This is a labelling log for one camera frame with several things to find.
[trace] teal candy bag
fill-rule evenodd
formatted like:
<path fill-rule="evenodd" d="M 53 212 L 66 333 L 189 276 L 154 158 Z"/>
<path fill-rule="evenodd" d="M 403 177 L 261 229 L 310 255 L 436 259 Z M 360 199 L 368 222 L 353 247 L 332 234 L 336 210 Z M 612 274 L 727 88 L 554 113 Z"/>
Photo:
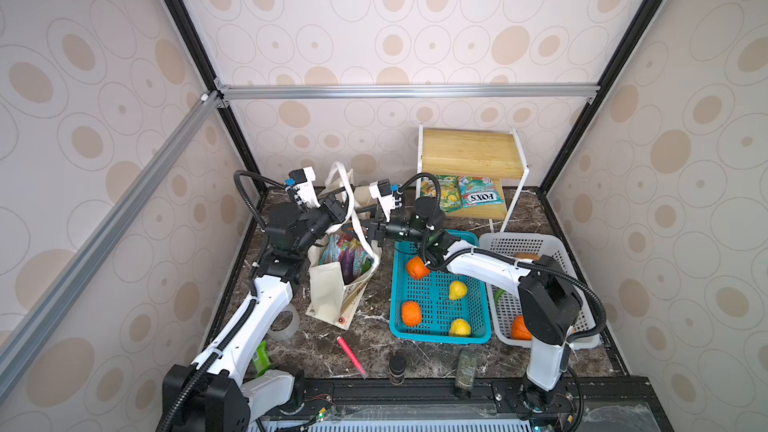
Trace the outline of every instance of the teal candy bag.
<path fill-rule="evenodd" d="M 504 197 L 500 197 L 496 185 L 491 178 L 483 177 L 459 177 L 458 190 L 462 194 L 462 206 L 489 206 L 503 204 Z"/>

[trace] blue plastic basket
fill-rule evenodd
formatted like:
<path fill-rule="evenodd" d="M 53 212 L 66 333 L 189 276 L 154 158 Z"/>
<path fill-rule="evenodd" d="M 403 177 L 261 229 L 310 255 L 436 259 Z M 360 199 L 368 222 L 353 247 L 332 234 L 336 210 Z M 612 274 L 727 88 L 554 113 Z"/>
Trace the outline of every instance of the blue plastic basket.
<path fill-rule="evenodd" d="M 448 231 L 473 245 L 478 238 L 471 232 Z M 406 272 L 406 264 L 416 255 L 416 245 L 396 242 L 395 267 L 392 274 L 392 304 L 389 309 L 389 330 L 396 337 L 421 342 L 444 344 L 484 344 L 491 339 L 491 319 L 485 283 L 466 275 L 434 271 L 421 280 L 414 280 Z M 467 294 L 457 301 L 448 300 L 448 288 L 453 281 L 467 285 Z M 422 310 L 422 322 L 407 327 L 402 322 L 400 308 L 403 302 L 415 301 Z M 472 328 L 469 337 L 449 337 L 448 331 L 457 318 L 463 318 Z"/>

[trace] plastic basket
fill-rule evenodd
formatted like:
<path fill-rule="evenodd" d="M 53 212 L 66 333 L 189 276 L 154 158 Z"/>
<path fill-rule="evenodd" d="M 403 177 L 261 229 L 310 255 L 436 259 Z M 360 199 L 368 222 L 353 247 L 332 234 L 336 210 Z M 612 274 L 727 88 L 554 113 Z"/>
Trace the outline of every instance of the plastic basket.
<path fill-rule="evenodd" d="M 518 252 L 528 252 L 536 255 L 549 255 L 563 268 L 566 274 L 576 277 L 576 272 L 571 264 L 571 259 L 565 251 L 565 246 L 560 239 L 553 235 L 543 234 L 523 234 L 515 232 L 496 232 L 483 234 L 480 236 L 480 247 L 500 254 L 513 256 Z M 488 302 L 493 305 L 493 295 L 498 290 L 491 284 L 486 284 L 488 293 Z M 594 327 L 594 318 L 589 304 L 584 298 L 584 294 L 578 291 L 581 296 L 581 312 L 576 319 L 574 329 L 576 331 L 585 331 Z M 510 294 L 503 294 L 495 307 L 491 306 L 491 316 L 493 318 L 493 328 L 498 340 L 507 345 L 517 345 L 519 347 L 530 348 L 531 341 L 517 341 L 509 338 L 512 333 L 512 321 L 520 315 L 520 301 Z M 573 342 L 573 349 L 595 348 L 600 343 L 600 336 L 593 335 Z"/>
<path fill-rule="evenodd" d="M 473 245 L 478 238 L 471 232 L 448 231 Z M 491 339 L 491 319 L 484 283 L 466 275 L 434 271 L 421 280 L 414 280 L 406 272 L 406 264 L 416 255 L 416 245 L 396 242 L 395 267 L 392 274 L 392 304 L 389 309 L 389 330 L 396 337 L 421 342 L 444 344 L 484 344 Z M 467 294 L 457 301 L 448 300 L 448 288 L 453 281 L 467 285 Z M 422 321 L 416 327 L 407 327 L 400 317 L 403 302 L 415 301 L 421 307 Z M 449 337 L 451 323 L 463 318 L 472 328 L 469 337 Z"/>

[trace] bottle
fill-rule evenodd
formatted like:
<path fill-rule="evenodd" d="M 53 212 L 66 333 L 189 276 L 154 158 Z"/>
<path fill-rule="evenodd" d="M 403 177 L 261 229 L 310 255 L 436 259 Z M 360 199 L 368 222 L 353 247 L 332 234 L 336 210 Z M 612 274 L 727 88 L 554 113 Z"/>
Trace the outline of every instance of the bottle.
<path fill-rule="evenodd" d="M 406 379 L 406 358 L 395 354 L 389 359 L 389 381 L 392 385 L 400 385 Z"/>
<path fill-rule="evenodd" d="M 472 397 L 472 384 L 475 382 L 475 369 L 478 365 L 478 356 L 472 350 L 462 349 L 458 355 L 456 366 L 456 379 L 453 383 L 454 393 L 462 399 Z"/>

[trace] patterned wallpaper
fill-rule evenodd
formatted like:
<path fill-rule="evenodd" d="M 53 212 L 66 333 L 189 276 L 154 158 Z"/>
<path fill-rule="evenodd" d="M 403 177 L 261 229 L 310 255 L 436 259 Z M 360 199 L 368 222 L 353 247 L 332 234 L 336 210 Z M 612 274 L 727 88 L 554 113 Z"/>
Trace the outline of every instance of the patterned wallpaper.
<path fill-rule="evenodd" d="M 0 431 L 137 432 L 197 355 L 248 211 L 242 164 L 209 118 L 0 407 Z"/>
<path fill-rule="evenodd" d="M 0 343 L 200 96 L 159 0 L 0 0 Z"/>
<path fill-rule="evenodd" d="M 587 82 L 642 0 L 186 0 L 237 85 Z"/>
<path fill-rule="evenodd" d="M 669 0 L 552 191 L 678 432 L 768 424 L 768 0 Z"/>
<path fill-rule="evenodd" d="M 403 183 L 416 173 L 423 122 L 501 133 L 517 128 L 531 169 L 525 185 L 537 186 L 585 103 L 584 97 L 238 100 L 234 110 L 269 177 L 312 166 L 321 183 L 339 160 L 355 169 L 359 184 L 381 178 Z"/>

